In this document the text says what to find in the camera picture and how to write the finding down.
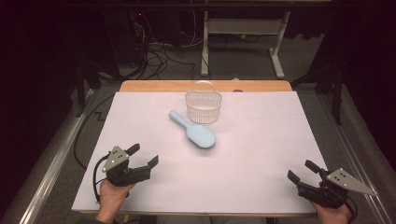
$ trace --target white tabletop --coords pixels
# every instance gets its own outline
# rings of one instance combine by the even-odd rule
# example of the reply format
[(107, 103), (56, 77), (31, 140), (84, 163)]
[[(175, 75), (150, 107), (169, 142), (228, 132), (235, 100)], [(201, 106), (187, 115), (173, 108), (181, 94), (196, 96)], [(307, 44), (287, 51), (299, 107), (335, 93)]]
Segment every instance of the white tabletop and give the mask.
[[(297, 195), (288, 170), (303, 182), (320, 178), (304, 166), (326, 169), (298, 95), (288, 92), (222, 92), (219, 119), (206, 125), (217, 135), (209, 150), (190, 142), (168, 117), (187, 119), (183, 92), (118, 92), (92, 154), (72, 209), (98, 210), (92, 191), (93, 167), (114, 146), (141, 149), (130, 167), (160, 162), (151, 179), (138, 183), (121, 211), (138, 214), (304, 216), (315, 212)], [(99, 167), (97, 179), (105, 175)]]

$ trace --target person's right hand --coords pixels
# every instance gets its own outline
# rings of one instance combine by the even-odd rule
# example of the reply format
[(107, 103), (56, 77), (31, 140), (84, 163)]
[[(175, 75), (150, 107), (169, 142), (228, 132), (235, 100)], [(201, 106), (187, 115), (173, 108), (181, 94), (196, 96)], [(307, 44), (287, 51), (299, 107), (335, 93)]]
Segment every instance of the person's right hand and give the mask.
[(313, 202), (311, 204), (317, 210), (318, 218), (322, 224), (347, 224), (352, 216), (344, 204), (337, 209), (325, 208)]

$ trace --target human hand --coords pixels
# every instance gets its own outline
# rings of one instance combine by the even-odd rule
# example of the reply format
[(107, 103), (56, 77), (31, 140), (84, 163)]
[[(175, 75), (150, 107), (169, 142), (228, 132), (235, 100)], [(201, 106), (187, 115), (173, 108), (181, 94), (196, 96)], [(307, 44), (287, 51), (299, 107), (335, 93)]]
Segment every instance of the human hand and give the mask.
[(325, 208), (311, 202), (318, 212), (318, 218), (322, 224), (347, 224), (352, 214), (345, 204), (337, 209)]
[(134, 184), (126, 187), (116, 187), (108, 180), (100, 184), (100, 207), (96, 220), (104, 223), (113, 223), (114, 217), (119, 212), (129, 190)]

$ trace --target light blue hairbrush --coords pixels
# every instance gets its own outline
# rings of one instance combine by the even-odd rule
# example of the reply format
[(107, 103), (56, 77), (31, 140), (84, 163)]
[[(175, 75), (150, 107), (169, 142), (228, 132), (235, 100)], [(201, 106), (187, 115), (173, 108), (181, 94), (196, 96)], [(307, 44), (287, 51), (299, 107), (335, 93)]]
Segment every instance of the light blue hairbrush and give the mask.
[(190, 124), (174, 110), (169, 113), (169, 117), (186, 128), (187, 136), (198, 147), (211, 148), (215, 145), (215, 134), (208, 130), (204, 125)]

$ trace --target white plastic basket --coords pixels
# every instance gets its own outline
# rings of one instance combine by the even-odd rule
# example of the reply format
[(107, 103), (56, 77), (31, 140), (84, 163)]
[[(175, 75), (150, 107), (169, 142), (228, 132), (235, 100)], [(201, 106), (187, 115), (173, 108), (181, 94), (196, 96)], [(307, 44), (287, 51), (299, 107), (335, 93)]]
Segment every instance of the white plastic basket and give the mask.
[[(211, 91), (198, 91), (198, 84), (211, 85)], [(219, 118), (221, 94), (210, 81), (196, 81), (186, 93), (187, 115), (196, 123), (212, 123)]]

